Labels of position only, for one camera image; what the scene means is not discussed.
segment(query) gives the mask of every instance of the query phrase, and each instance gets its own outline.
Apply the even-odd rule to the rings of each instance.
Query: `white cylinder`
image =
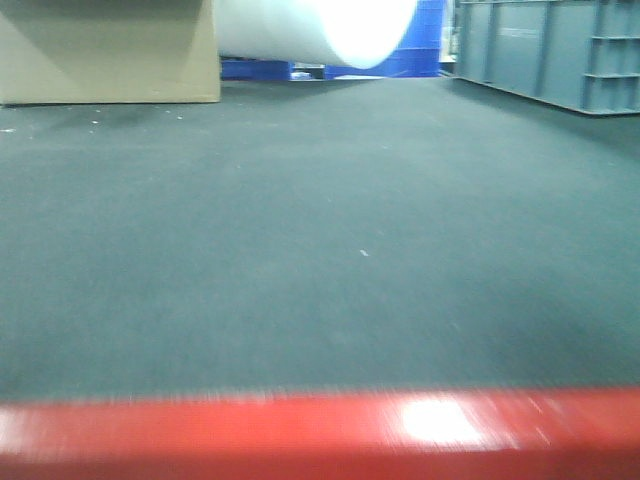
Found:
[[[220,54],[371,68],[407,30],[417,0],[215,0]]]

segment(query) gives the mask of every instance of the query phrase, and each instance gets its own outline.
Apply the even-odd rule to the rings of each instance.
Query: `blue crate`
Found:
[[[419,0],[398,48],[440,48],[444,0]]]
[[[331,80],[344,75],[437,77],[440,73],[443,11],[444,0],[419,0],[407,33],[387,60],[366,70],[327,65],[324,78]]]
[[[371,77],[437,77],[440,74],[439,48],[403,48],[374,68],[361,70],[352,67],[327,65],[324,69],[325,80],[344,75]]]
[[[223,60],[223,80],[290,80],[293,64],[281,61]]]

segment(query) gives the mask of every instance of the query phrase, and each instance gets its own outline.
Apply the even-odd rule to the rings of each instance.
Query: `beige box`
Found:
[[[0,101],[217,102],[213,0],[0,0]]]

